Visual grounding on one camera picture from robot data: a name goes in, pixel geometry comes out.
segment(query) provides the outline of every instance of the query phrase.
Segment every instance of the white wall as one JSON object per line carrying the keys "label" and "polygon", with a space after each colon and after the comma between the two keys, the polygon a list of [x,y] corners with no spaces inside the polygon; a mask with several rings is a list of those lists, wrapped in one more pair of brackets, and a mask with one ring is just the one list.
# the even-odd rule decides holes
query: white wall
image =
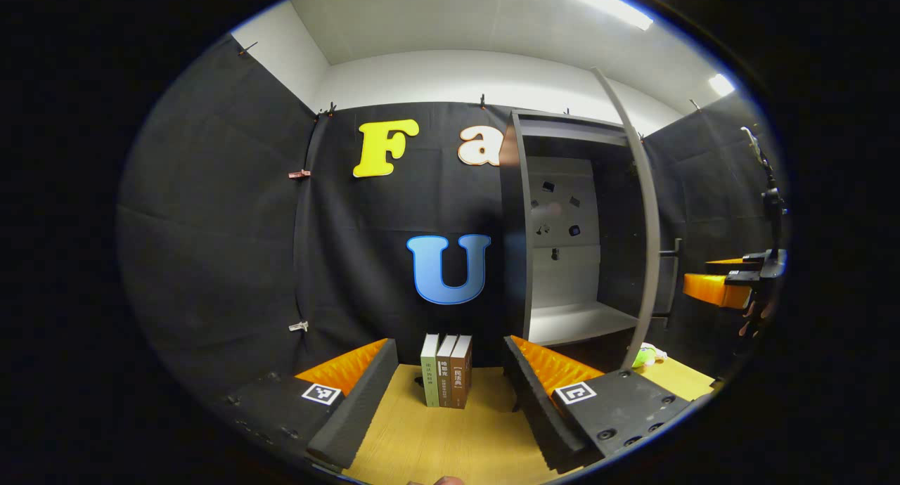
{"label": "white wall", "polygon": [[[634,127],[644,136],[682,114],[640,91],[612,82]],[[533,108],[616,123],[621,120],[589,71],[530,56],[491,51],[440,50],[393,53],[332,65],[312,110],[383,103],[456,101]]]}
{"label": "white wall", "polygon": [[328,60],[303,26],[290,1],[283,1],[231,31],[241,46],[312,108]]}

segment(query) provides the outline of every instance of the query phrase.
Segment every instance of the wooden surface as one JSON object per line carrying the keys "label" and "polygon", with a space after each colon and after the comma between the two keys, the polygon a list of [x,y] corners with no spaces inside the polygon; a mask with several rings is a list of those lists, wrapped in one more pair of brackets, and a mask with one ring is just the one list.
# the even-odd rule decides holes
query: wooden surface
{"label": "wooden surface", "polygon": [[562,476],[547,469],[525,415],[511,412],[513,389],[501,367],[472,369],[464,409],[425,407],[419,375],[420,366],[397,368],[344,474],[377,485],[431,484],[444,475],[466,485],[530,485]]}
{"label": "wooden surface", "polygon": [[710,387],[713,379],[710,376],[672,358],[658,361],[650,367],[640,367],[636,372],[685,401],[694,401],[699,396],[713,391]]}

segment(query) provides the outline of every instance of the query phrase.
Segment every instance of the letter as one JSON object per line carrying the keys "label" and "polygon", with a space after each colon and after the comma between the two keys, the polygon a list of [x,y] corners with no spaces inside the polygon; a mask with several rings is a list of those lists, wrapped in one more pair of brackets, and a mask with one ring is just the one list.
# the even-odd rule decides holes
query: letter
{"label": "letter", "polygon": [[406,150],[406,137],[418,135],[418,123],[413,119],[396,121],[380,121],[363,123],[359,126],[363,132],[363,154],[359,164],[353,168],[353,175],[358,178],[386,176],[393,172],[393,164],[385,161],[388,151],[393,159],[400,158]]}
{"label": "letter", "polygon": [[464,164],[484,165],[488,164],[499,166],[501,164],[501,144],[503,143],[503,133],[494,127],[476,126],[468,127],[459,133],[460,139],[468,142],[462,143],[456,154]]}
{"label": "letter", "polygon": [[441,252],[450,242],[440,235],[419,235],[409,239],[406,247],[412,251],[412,273],[416,292],[435,304],[462,304],[469,302],[484,289],[484,251],[491,244],[488,235],[470,234],[459,238],[465,249],[468,277],[462,286],[444,284]]}

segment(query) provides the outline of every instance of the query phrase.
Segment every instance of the black curtain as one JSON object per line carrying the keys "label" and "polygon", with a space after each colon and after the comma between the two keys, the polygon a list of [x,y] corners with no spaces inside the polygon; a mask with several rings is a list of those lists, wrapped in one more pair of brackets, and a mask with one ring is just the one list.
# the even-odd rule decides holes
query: black curtain
{"label": "black curtain", "polygon": [[732,363],[737,331],[745,321],[738,311],[685,295],[684,273],[706,273],[706,261],[771,247],[761,199],[765,171],[740,127],[758,137],[790,207],[788,176],[775,139],[751,101],[737,92],[644,139],[660,208],[661,248],[671,249],[675,238],[683,240],[668,330],[654,325],[647,341],[713,376]]}
{"label": "black curtain", "polygon": [[147,117],[117,212],[122,277],[147,338],[191,392],[293,373],[297,182],[313,116],[231,36]]}
{"label": "black curtain", "polygon": [[[393,337],[401,363],[418,363],[426,332],[473,335],[476,367],[499,365],[502,324],[503,238],[499,168],[466,165],[460,131],[487,125],[504,132],[511,108],[465,103],[405,103],[338,110],[319,123],[301,183],[297,220],[298,300],[309,334],[300,368],[383,337]],[[393,172],[356,178],[363,134],[375,121],[414,119]],[[462,235],[491,236],[482,293],[443,306],[418,295],[412,254],[416,235],[443,235],[444,283],[466,279]]]}

